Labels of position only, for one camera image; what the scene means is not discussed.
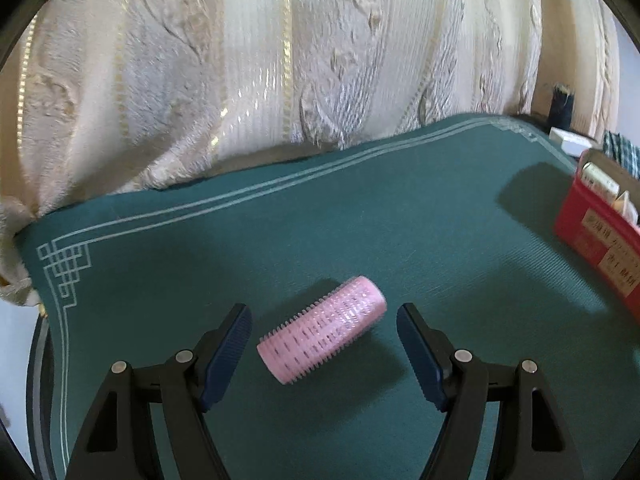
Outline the blue plaid cloth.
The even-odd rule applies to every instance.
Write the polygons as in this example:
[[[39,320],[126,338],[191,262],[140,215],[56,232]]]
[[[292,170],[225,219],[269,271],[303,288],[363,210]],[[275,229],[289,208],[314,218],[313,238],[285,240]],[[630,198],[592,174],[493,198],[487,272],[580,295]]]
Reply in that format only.
[[[605,131],[603,153],[637,180],[640,179],[640,148],[620,133]]]

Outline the pink hair roller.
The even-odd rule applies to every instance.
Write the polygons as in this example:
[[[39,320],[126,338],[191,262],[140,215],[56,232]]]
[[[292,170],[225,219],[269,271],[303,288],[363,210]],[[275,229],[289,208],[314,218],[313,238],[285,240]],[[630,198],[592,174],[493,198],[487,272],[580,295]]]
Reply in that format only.
[[[257,352],[280,384],[292,384],[367,333],[386,311],[378,286],[355,276],[270,330]]]

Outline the cream patterned curtain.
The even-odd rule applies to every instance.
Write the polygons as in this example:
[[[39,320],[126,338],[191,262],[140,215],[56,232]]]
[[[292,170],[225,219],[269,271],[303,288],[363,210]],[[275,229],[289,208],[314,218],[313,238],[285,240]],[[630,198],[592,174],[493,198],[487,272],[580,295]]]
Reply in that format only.
[[[25,0],[3,3],[1,297],[38,292],[14,244],[102,195],[341,150],[460,113],[613,130],[603,0]]]

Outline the red pink tin box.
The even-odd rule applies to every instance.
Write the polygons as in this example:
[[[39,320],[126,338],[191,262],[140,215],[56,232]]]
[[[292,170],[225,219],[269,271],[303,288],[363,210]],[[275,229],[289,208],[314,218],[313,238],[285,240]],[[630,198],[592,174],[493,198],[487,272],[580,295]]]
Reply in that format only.
[[[633,316],[639,315],[639,228],[582,177],[587,166],[602,170],[639,205],[639,181],[592,148],[582,153],[572,185],[556,217],[554,232],[614,289]]]

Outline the white small box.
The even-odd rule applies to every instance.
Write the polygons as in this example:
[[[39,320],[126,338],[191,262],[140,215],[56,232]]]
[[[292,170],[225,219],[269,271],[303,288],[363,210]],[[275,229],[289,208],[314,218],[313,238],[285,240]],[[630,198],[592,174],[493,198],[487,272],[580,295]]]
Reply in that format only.
[[[581,134],[562,130],[560,128],[552,127],[549,131],[549,139],[558,144],[560,149],[570,157],[579,158],[582,153],[592,148],[597,150],[600,145],[596,141],[588,138],[588,136],[582,136]]]

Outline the green table mat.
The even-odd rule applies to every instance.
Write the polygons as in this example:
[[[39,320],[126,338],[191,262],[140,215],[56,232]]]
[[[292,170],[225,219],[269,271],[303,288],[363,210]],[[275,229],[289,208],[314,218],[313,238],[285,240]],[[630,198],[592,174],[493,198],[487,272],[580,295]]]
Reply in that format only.
[[[554,235],[574,171],[525,122],[462,115],[47,214],[16,242],[49,318],[55,473],[115,361],[163,362],[238,303],[260,337],[363,275],[485,361],[534,360],[585,476],[613,478],[639,437],[639,326]]]

